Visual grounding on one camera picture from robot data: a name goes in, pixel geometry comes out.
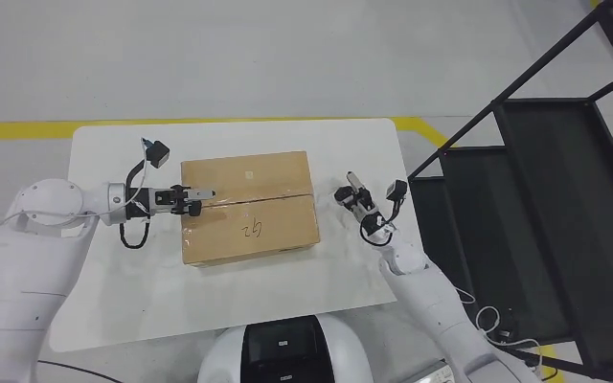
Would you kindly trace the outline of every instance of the floor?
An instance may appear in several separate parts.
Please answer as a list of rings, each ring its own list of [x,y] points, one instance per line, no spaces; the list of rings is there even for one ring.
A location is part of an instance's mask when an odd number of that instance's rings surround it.
[[[448,137],[589,8],[587,0],[2,2],[0,121],[422,116]],[[591,94],[613,78],[612,60],[594,31],[518,94]],[[600,108],[613,125],[613,97]],[[415,132],[398,138],[407,171],[434,150]],[[460,144],[499,142],[488,119]],[[70,145],[0,141],[0,210],[20,187],[65,177]],[[365,344],[376,382],[440,357],[395,304],[336,315]],[[126,382],[190,382],[215,335],[46,348],[41,357]],[[577,358],[572,345],[556,351]],[[39,373],[43,382],[99,381],[48,366]],[[565,373],[564,381],[586,380]]]

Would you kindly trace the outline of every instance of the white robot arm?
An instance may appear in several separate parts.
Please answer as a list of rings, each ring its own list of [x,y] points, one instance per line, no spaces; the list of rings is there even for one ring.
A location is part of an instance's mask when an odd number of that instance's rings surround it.
[[[392,217],[385,220],[370,193],[352,172],[350,186],[340,188],[336,201],[360,222],[360,235],[381,254],[379,269],[398,302],[439,346],[462,383],[528,383],[541,380],[515,357],[493,347],[470,322],[456,288],[423,251],[402,240],[392,220],[406,193],[388,190],[395,201]]]
[[[180,185],[132,188],[131,179],[147,171],[147,163],[159,168],[169,155],[160,142],[143,144],[145,159],[125,184],[83,191],[72,182],[48,179],[15,197],[0,225],[0,382],[36,381],[45,334],[77,283],[99,220],[110,226],[159,213],[198,215],[201,200],[215,195]],[[81,228],[75,237],[57,237],[45,235],[49,230],[43,226]],[[131,246],[123,236],[122,241]]]

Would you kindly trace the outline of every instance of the black metal stairs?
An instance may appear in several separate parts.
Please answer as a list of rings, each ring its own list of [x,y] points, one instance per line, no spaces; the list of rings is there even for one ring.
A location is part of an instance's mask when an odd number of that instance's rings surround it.
[[[605,0],[409,175],[423,248],[475,296],[469,317],[492,305],[499,340],[573,340],[582,365],[544,364],[603,380],[613,380],[613,138],[596,101],[613,82],[587,98],[509,96],[612,11]],[[452,147],[490,113],[504,146]],[[442,177],[418,177],[437,159]]]

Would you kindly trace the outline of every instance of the cable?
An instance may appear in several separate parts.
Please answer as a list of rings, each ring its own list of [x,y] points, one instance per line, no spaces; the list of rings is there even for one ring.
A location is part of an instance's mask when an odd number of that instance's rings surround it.
[[[147,238],[149,236],[149,221],[145,222],[145,232],[143,233],[143,237],[141,238],[141,242],[137,245],[130,245],[127,243],[127,239],[125,239],[125,227],[123,223],[119,224],[119,239],[122,241],[122,244],[128,249],[138,250],[141,247],[145,246],[145,242],[147,242]]]
[[[22,215],[22,214],[43,214],[43,215],[50,215],[50,216],[60,216],[60,217],[69,217],[69,218],[87,218],[90,216],[101,216],[101,215],[106,215],[106,214],[111,214],[111,213],[115,213],[120,209],[123,209],[124,207],[126,207],[127,205],[129,205],[130,203],[132,203],[132,201],[134,201],[134,199],[136,199],[136,196],[138,195],[138,193],[141,191],[141,189],[143,188],[143,185],[145,185],[145,178],[147,177],[147,147],[145,146],[145,139],[141,139],[141,146],[143,148],[143,161],[145,162],[143,165],[143,179],[141,179],[141,184],[138,186],[138,189],[136,190],[136,192],[134,193],[134,195],[132,195],[132,197],[130,199],[128,199],[124,205],[115,208],[113,210],[109,210],[108,212],[104,212],[104,213],[98,213],[98,214],[61,214],[61,213],[53,213],[53,212],[41,212],[41,211],[36,211],[36,210],[22,210],[20,212],[11,214],[9,216],[7,216],[6,218],[2,219],[2,221],[0,221],[0,226],[4,225],[5,223],[9,222],[11,219],[15,218],[18,215]]]
[[[458,290],[459,292],[461,292],[462,294],[466,295],[467,297],[469,297],[471,299],[471,301],[463,301],[460,300],[460,302],[462,302],[463,304],[474,304],[475,302],[477,302],[477,300],[475,299],[475,297],[473,297],[472,295],[470,295],[469,293],[465,292],[463,289],[458,288],[456,286],[454,286],[456,288],[456,290]]]
[[[385,220],[385,223],[391,223],[394,219],[396,219],[396,217],[398,216],[398,214],[400,213],[400,206],[402,206],[402,204],[404,203],[404,198],[402,198],[399,201],[394,201],[394,207],[392,208],[392,215],[390,216],[390,219]],[[372,242],[371,240],[369,240],[368,238],[366,238],[366,236],[364,235],[364,219],[362,219],[362,221],[360,222],[360,236],[362,237],[362,239],[368,243],[371,246],[374,247],[383,247],[383,246],[387,246],[388,244],[390,244],[390,242],[392,241],[392,236],[394,233],[390,233],[387,237],[387,239],[385,240],[385,242],[383,243],[375,243]]]
[[[493,310],[496,313],[496,320],[494,321],[494,325],[490,329],[484,330],[479,325],[479,317],[487,309],[491,309],[491,310]],[[491,333],[492,331],[494,331],[500,325],[500,312],[498,311],[498,309],[496,307],[491,306],[491,305],[487,305],[487,306],[483,307],[482,309],[480,309],[479,312],[477,312],[477,316],[475,317],[475,324],[476,324],[477,328],[479,329],[479,331],[483,332],[483,334],[486,336],[486,339],[488,339],[488,341],[490,343],[492,343],[493,345],[495,345],[495,346],[508,347],[508,346],[523,345],[524,343],[527,343],[527,342],[534,343],[536,345],[536,347],[538,348],[538,365],[536,365],[536,368],[539,369],[543,365],[543,352],[542,352],[542,350],[540,348],[540,343],[538,343],[535,339],[524,339],[524,340],[517,341],[517,342],[500,343],[500,342],[493,341],[493,340],[491,340],[489,338],[488,334]]]
[[[80,367],[65,365],[63,363],[50,362],[48,360],[39,360],[38,363],[42,363],[42,364],[45,364],[45,365],[51,365],[51,366],[63,367],[64,369],[75,370],[75,371],[78,371],[78,372],[85,372],[85,373],[89,373],[89,374],[95,375],[97,377],[101,377],[102,379],[109,380],[111,382],[123,383],[121,380],[113,379],[112,377],[106,376],[106,375],[104,375],[102,373],[93,372],[93,371],[90,371],[90,370],[82,369]]]
[[[543,378],[543,382],[546,382],[548,380],[551,380],[551,379],[555,378],[557,376],[558,372],[559,371],[557,369],[555,369],[554,373],[552,373],[551,375],[547,376],[546,378]]]

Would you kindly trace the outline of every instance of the black metal frame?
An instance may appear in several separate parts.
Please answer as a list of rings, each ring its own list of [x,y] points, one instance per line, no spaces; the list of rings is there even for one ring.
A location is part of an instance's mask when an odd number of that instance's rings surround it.
[[[547,51],[541,58],[539,58],[530,68],[528,68],[519,78],[517,78],[507,89],[502,91],[500,95],[498,95],[495,99],[493,99],[483,110],[481,110],[475,117],[473,117],[468,123],[466,123],[456,134],[454,134],[446,143],[444,143],[438,150],[432,153],[421,165],[419,165],[409,176],[408,181],[412,182],[422,171],[424,171],[429,165],[431,165],[435,160],[439,158],[440,155],[449,150],[455,143],[457,143],[462,137],[464,137],[470,129],[476,126],[479,122],[481,122],[485,117],[487,117],[490,113],[494,111],[500,110],[502,108],[503,102],[508,101],[509,97],[512,96],[519,88],[521,88],[528,80],[530,80],[534,75],[536,75],[541,69],[543,69],[547,64],[549,64],[554,58],[556,58],[560,53],[562,53],[566,48],[568,48],[573,42],[575,42],[580,36],[582,36],[587,30],[589,30],[596,23],[601,23],[602,25],[607,22],[607,20],[611,20],[611,14],[613,13],[613,0],[603,0],[593,11],[588,13],[576,26],[573,28],[568,34],[562,37],[558,43],[556,43],[549,51]],[[613,81],[605,85],[602,89],[595,92],[593,95],[584,98],[583,100],[589,102],[595,102],[602,97],[608,95],[613,92]],[[548,101],[559,101],[560,99],[548,99]],[[600,366],[596,363],[590,355],[589,350],[585,346],[585,343],[577,331],[578,326],[575,322],[575,317],[573,314],[573,308],[570,306],[570,302],[568,300],[568,296],[566,291],[564,290],[560,276],[557,275],[556,270],[551,273],[552,279],[554,281],[554,286],[556,288],[556,292],[560,297],[560,304],[562,305],[562,310],[569,321],[569,325],[573,331],[573,338],[577,343],[577,347],[579,350],[579,354],[581,355],[581,360],[583,364],[572,363],[565,360],[543,357],[543,365],[549,366],[552,368],[573,372],[585,376],[589,376],[591,378],[602,379],[602,380],[613,380],[613,370],[607,368],[605,366]],[[527,362],[536,363],[538,361],[538,355],[520,351],[516,349],[506,349],[509,353],[517,356],[520,359],[523,359]]]

